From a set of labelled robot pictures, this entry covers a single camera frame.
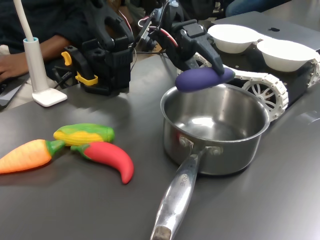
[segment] white paper bowl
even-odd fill
[[[268,39],[257,44],[265,63],[281,72],[294,72],[316,57],[316,51],[299,43]]]
[[[208,29],[216,47],[228,54],[239,54],[245,51],[251,43],[260,39],[260,34],[245,26],[221,24]]]

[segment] laptop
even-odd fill
[[[257,11],[216,20],[213,24],[240,25],[268,37],[303,44],[320,52],[320,32],[295,23],[283,21]]]
[[[0,83],[0,111],[9,105],[28,78],[29,74],[26,74]]]

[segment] orange carrot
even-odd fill
[[[0,174],[14,173],[40,167],[65,146],[62,140],[33,140],[9,152],[0,159]]]

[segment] person's hand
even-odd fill
[[[0,56],[0,82],[28,72],[26,54],[24,52]]]

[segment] toy carrot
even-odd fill
[[[60,127],[53,137],[67,146],[81,146],[93,142],[112,142],[115,132],[111,127],[94,123],[79,123]]]
[[[0,159],[0,174],[14,173],[40,167],[65,146],[62,140],[33,140],[9,152]]]
[[[72,151],[79,151],[86,159],[109,165],[121,173],[124,184],[130,182],[134,174],[134,164],[128,154],[118,146],[107,142],[92,142],[83,146],[72,146]]]

